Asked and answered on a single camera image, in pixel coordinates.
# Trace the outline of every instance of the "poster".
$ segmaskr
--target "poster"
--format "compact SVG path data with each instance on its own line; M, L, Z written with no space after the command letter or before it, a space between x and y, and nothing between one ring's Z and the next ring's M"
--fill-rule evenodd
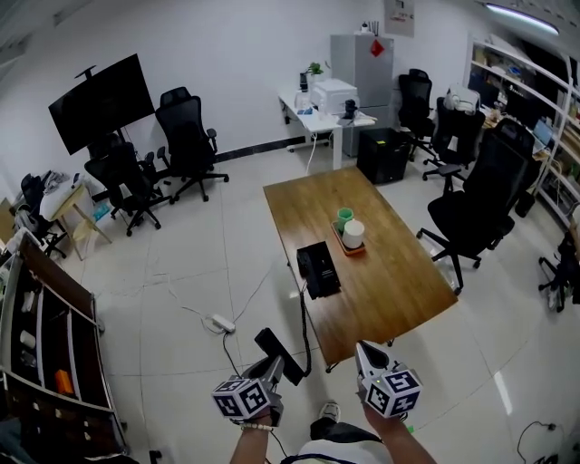
M414 0L384 0L385 27L387 34L415 35Z

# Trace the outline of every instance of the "wooden table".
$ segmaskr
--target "wooden table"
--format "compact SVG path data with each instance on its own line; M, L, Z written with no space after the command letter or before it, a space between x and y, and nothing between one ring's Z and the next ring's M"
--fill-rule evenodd
M86 214L84 214L82 209L80 209L79 206L77 205L77 203L81 200L82 195L84 195L84 192L86 191L87 191L86 187L84 185L81 185L71 194L70 197L68 197L62 203L61 207L58 208L58 210L53 214L53 216L48 218L49 222L54 222L57 219L61 221L61 224L63 224L64 230L66 231L66 235L69 236L69 238L71 239L72 247L74 248L76 255L79 257L81 261L82 261L81 252L79 251L79 248L76 246L76 242L77 240L85 238L92 230L94 230L96 233L102 236L109 243L112 243L111 239L108 238L107 235L97 227L92 217L88 217ZM74 231L71 230L69 225L66 223L66 220L64 219L64 215L68 213L71 208L74 209L82 218L81 223L76 227Z
M264 187L300 288L296 250L325 241L341 292L306 305L328 365L354 355L359 340L385 343L457 302L417 238L357 169L340 169ZM331 229L339 208L365 225L366 251L346 256Z

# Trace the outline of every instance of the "white wall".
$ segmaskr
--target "white wall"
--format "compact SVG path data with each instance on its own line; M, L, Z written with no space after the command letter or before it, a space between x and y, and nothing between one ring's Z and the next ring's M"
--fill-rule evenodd
M277 90L296 86L311 61L329 59L330 34L373 18L384 23L382 0L97 0L37 33L0 83L5 189L14 195L28 172L82 171L88 152L68 155L48 106L90 65L101 70L138 53L155 106L164 91L187 86L227 151L301 133L284 125ZM488 28L445 0L416 0L416 18L415 38L395 37L395 72L427 71L435 99L461 82L468 33ZM154 116L128 130L141 155L165 143Z

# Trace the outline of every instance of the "orange tray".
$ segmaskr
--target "orange tray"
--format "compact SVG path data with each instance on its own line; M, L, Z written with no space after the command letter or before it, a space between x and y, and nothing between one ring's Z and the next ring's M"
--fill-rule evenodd
M345 255L350 256L350 255L356 255L357 253L362 253L366 248L364 246L364 242L361 243L361 245L358 248L349 248L348 246L346 246L343 243L343 236L340 233L340 231L338 230L338 221L334 221L330 227L333 228L334 231L334 235L336 236L336 239L338 240L338 243L341 244L341 248L343 249L343 252Z

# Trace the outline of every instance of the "black box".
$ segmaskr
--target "black box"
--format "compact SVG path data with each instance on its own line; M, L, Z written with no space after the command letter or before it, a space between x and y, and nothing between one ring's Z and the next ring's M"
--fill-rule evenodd
M384 184L403 178L410 154L411 141L396 130L364 130L356 166L373 184Z

